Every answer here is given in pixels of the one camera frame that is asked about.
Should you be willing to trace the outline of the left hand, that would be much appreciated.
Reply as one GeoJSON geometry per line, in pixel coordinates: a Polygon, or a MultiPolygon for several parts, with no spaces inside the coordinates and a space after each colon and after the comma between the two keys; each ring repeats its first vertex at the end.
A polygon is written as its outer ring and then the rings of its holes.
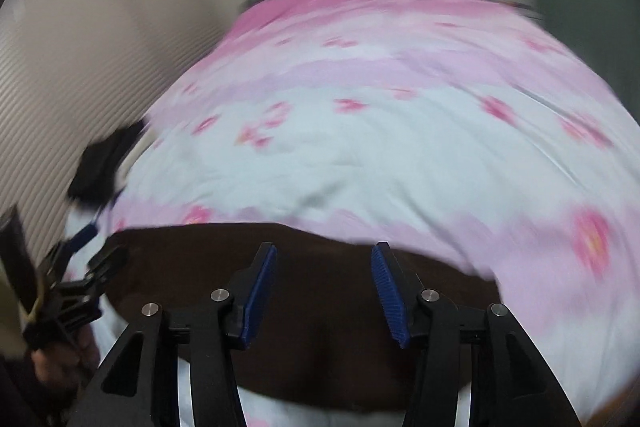
{"type": "Polygon", "coordinates": [[[100,363],[100,351],[90,325],[78,333],[75,346],[55,345],[30,352],[36,377],[52,388],[73,388],[88,381],[100,363]]]}

